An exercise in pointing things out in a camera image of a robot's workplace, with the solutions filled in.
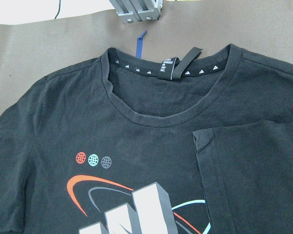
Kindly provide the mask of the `black printed t-shirt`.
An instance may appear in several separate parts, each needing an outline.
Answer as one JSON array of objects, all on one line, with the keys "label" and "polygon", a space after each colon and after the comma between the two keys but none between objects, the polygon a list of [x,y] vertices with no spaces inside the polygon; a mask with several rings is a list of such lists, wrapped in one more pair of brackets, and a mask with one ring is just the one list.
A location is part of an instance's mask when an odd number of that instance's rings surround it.
[{"label": "black printed t-shirt", "polygon": [[293,234],[293,65],[109,48],[0,116],[0,234]]}]

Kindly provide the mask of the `aluminium frame post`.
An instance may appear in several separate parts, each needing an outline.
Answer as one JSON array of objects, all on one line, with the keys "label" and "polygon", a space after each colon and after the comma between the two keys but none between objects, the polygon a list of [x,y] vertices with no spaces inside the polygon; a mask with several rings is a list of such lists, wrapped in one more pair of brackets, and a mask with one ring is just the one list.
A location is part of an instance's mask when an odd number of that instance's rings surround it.
[{"label": "aluminium frame post", "polygon": [[124,23],[154,21],[161,16],[162,0],[110,0]]}]

